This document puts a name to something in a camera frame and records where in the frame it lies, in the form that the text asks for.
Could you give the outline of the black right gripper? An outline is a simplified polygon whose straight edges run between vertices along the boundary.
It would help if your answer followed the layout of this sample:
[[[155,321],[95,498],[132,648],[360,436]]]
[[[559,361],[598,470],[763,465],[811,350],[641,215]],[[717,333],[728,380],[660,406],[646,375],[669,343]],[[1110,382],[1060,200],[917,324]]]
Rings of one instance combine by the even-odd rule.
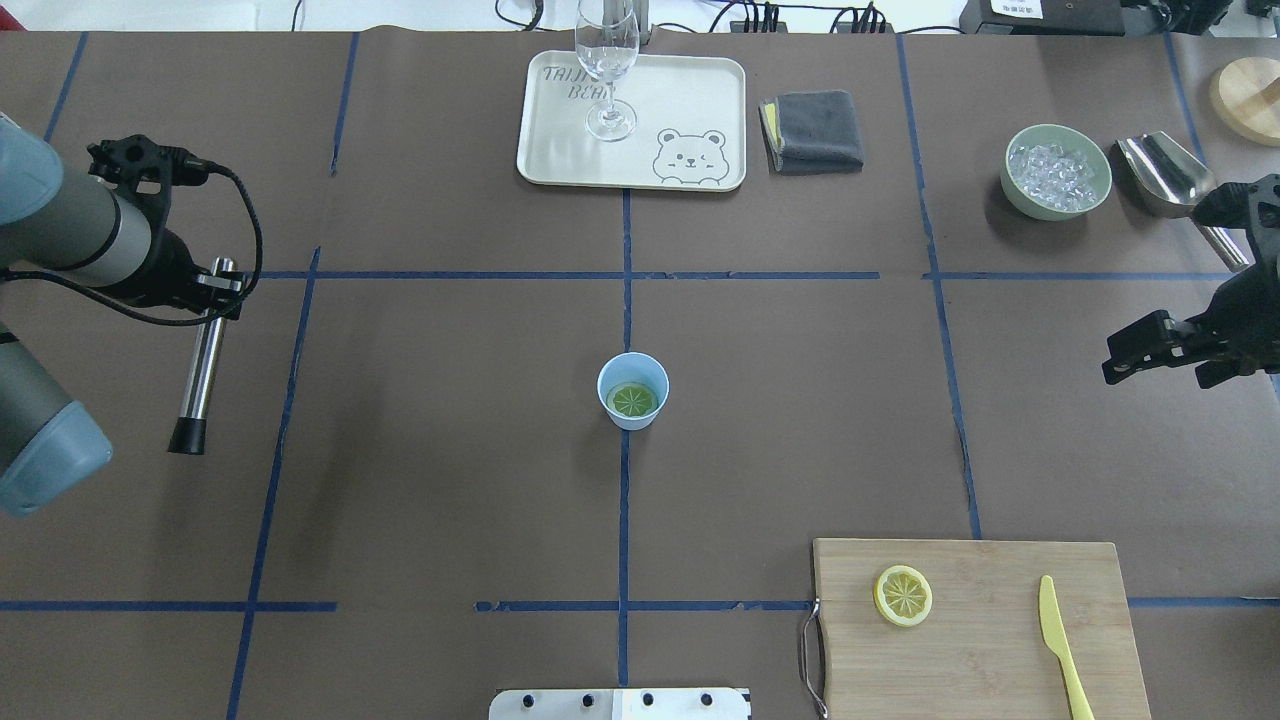
[[[1158,366],[1196,365],[1202,389],[1234,377],[1279,372],[1279,177],[1226,182],[1190,210],[1201,225],[1240,229],[1253,263],[1225,281],[1210,305],[1185,320],[1156,310],[1107,338],[1107,384]]]

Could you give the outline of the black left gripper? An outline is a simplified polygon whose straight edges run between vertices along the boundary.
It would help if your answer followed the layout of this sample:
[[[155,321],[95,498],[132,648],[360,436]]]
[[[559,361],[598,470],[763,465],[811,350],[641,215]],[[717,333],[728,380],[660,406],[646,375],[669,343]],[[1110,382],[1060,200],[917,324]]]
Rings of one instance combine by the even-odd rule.
[[[178,307],[191,313],[220,310],[232,304],[228,290],[202,283],[212,273],[198,266],[186,243],[166,228],[173,190],[201,186],[210,176],[233,181],[234,173],[187,149],[155,143],[142,135],[104,140],[88,146],[90,174],[113,184],[119,227],[111,249],[140,249],[141,258],[125,263],[127,273],[90,287],[132,307]]]

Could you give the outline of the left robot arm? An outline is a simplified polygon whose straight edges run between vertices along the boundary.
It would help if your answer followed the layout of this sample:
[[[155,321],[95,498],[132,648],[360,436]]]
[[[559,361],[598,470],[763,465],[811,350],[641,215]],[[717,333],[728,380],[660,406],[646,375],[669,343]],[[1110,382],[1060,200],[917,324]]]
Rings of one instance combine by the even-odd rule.
[[[3,118],[3,297],[19,284],[50,284],[154,327],[197,334],[186,396],[169,448],[205,448],[210,388],[227,323],[256,290],[264,237],[244,182],[228,167],[143,135],[102,140],[77,170],[45,138]],[[173,195],[214,177],[233,183],[253,233],[253,265],[197,263],[169,219]],[[74,318],[67,301],[23,302],[3,324],[3,511],[28,516],[101,470],[114,448],[105,430],[41,363],[27,332],[87,351],[104,329]]]

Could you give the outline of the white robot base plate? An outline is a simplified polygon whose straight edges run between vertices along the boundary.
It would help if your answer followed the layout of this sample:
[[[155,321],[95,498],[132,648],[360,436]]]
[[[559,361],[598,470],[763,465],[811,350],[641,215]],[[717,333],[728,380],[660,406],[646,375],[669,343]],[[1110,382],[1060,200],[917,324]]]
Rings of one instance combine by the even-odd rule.
[[[508,689],[489,719],[751,719],[748,689],[730,687]]]

